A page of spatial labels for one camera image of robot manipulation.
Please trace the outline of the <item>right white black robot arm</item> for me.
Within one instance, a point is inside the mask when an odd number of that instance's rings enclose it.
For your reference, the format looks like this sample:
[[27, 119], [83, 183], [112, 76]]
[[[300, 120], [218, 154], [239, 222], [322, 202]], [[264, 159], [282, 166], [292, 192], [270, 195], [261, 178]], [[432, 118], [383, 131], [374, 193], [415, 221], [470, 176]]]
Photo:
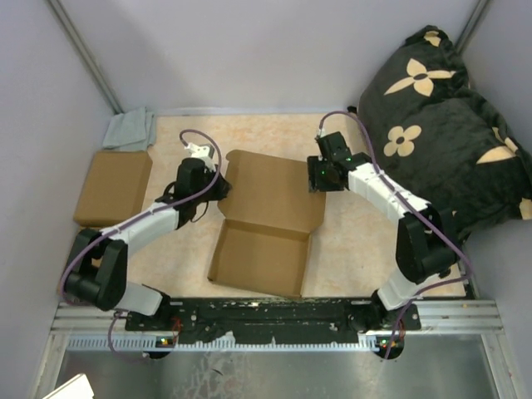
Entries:
[[439, 283], [457, 262], [452, 214], [401, 187], [368, 155], [353, 154], [340, 132], [320, 129], [315, 141], [320, 154], [307, 158], [309, 190], [353, 192], [397, 227], [397, 269], [376, 291], [377, 303], [370, 310], [376, 327], [391, 328], [400, 318], [399, 308], [424, 287]]

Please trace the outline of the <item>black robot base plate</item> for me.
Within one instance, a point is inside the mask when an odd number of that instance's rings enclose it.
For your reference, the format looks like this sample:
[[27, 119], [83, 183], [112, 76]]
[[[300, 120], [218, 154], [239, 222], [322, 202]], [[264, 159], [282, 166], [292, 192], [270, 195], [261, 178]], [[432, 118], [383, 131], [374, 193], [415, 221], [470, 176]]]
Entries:
[[358, 344], [383, 331], [377, 353], [398, 357], [406, 333], [421, 329], [416, 306], [387, 311], [375, 298], [172, 298], [153, 316], [130, 312], [128, 332], [169, 332], [157, 345], [211, 344], [223, 336], [246, 347]]

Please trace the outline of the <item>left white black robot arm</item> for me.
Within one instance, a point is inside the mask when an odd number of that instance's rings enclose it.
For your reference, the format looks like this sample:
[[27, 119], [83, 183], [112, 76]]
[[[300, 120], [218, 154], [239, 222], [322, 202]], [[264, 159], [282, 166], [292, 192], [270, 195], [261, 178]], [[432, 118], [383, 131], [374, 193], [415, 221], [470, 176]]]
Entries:
[[167, 328], [173, 318], [171, 307], [164, 304], [168, 296], [129, 282], [128, 260], [191, 222], [200, 204], [222, 200], [229, 190], [218, 165], [192, 157], [183, 160], [176, 180], [148, 209], [114, 226], [77, 234], [60, 282], [62, 296], [102, 311], [139, 313], [152, 328]]

